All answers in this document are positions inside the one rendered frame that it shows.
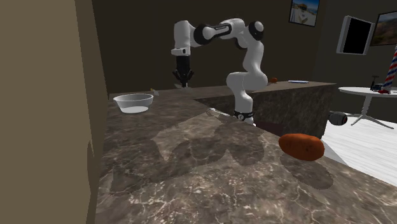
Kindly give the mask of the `orange-brown potato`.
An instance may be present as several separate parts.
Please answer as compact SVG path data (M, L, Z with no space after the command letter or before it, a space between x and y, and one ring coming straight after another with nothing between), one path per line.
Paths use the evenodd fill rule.
M285 134L278 143L283 152L299 160L315 161L324 155L324 144L315 136Z

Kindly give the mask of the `landscape wall picture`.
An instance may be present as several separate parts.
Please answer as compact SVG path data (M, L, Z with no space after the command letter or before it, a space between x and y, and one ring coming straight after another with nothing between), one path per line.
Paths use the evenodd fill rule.
M370 45L397 45L397 10L378 15Z

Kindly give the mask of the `tall beige cabinet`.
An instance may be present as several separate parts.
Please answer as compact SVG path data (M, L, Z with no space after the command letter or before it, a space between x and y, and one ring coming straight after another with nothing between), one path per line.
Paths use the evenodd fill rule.
M107 101L92 0L0 0L0 224L95 224Z

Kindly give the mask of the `red white blue striped pole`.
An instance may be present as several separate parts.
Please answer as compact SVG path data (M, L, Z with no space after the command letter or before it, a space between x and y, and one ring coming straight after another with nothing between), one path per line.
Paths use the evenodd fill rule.
M385 81L384 81L384 84L382 87L383 90L390 91L391 85L393 84L393 80L394 80L396 73L397 73L397 45L395 46L393 59L389 66L389 70L387 72L387 76L385 78Z

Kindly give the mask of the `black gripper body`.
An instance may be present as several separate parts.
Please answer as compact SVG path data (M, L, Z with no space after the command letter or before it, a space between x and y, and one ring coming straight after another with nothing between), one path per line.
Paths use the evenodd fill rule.
M190 72L190 56L177 56L176 70L178 71L180 76L188 76Z

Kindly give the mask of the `round white pedestal table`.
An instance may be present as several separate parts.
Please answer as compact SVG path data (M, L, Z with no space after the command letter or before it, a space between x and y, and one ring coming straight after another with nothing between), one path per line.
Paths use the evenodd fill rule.
M361 109L361 113L347 115L348 117L356 117L357 118L355 121L353 121L351 123L351 126L355 125L360 120L369 120L369 121L377 123L383 127L393 129L393 127L390 127L390 126L382 123L381 121L368 116L367 112L368 112L368 109L370 107L370 103L371 103L373 97L397 99L397 91L392 91L390 94L381 94L381 93L378 93L377 91L370 90L369 87L339 87L338 90L342 93L352 94L352 95L360 95L360 96L365 97L363 107Z

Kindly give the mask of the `black cylinder object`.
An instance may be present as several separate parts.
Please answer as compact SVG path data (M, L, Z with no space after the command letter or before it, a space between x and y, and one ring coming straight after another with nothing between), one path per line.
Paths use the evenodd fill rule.
M330 111L328 115L328 121L332 125L341 126L347 122L347 115L340 111Z

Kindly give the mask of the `white bowl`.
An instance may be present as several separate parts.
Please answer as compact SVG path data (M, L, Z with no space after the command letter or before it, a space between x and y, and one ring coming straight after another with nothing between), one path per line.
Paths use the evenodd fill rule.
M122 113L142 113L149 110L154 96L151 94L125 94L113 98Z

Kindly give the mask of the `beach wall picture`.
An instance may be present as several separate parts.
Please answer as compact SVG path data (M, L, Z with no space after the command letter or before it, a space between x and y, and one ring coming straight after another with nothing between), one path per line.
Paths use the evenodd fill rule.
M320 0L291 0L289 22L315 27L319 2Z

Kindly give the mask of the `white framed black wall screen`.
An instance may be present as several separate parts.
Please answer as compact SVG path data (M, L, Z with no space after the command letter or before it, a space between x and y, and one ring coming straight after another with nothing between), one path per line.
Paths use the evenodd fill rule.
M356 17L343 19L336 53L366 55L372 40L375 24Z

